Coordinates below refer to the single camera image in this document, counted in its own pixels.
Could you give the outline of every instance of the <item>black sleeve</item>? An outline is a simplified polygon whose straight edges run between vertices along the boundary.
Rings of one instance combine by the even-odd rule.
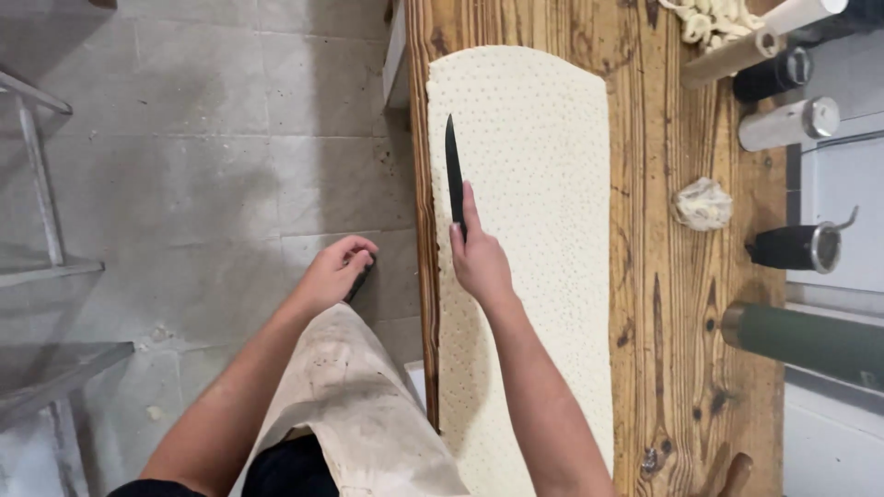
[[[136,479],[108,494],[108,497],[206,497],[175,481]]]

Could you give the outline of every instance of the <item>rolled dough sheet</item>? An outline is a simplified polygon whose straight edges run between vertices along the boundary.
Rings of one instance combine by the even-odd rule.
[[[474,494],[533,495],[507,413],[491,328],[454,277],[445,128],[498,237],[540,340],[580,402],[610,472],[610,150],[605,82],[523,47],[479,47],[430,64],[439,245],[439,428]]]

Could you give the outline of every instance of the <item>knife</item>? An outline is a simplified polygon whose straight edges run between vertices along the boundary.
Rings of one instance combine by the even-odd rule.
[[[451,196],[451,217],[461,225],[463,241],[467,241],[467,224],[463,222],[463,178],[461,177],[461,160],[457,157],[457,141],[454,139],[454,122],[448,114],[445,129],[445,160],[448,170],[448,193]]]

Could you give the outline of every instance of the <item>forearm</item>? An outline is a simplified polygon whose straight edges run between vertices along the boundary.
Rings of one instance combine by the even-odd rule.
[[[140,478],[178,481],[208,497],[227,495],[310,319],[286,306],[274,313],[166,434]]]
[[[613,495],[580,406],[515,294],[483,306],[500,359],[515,437],[538,495]]]

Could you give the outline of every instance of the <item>green rolling pin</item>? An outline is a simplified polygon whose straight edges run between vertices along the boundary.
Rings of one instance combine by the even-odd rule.
[[[884,327],[734,302],[721,336],[731,347],[884,392]]]

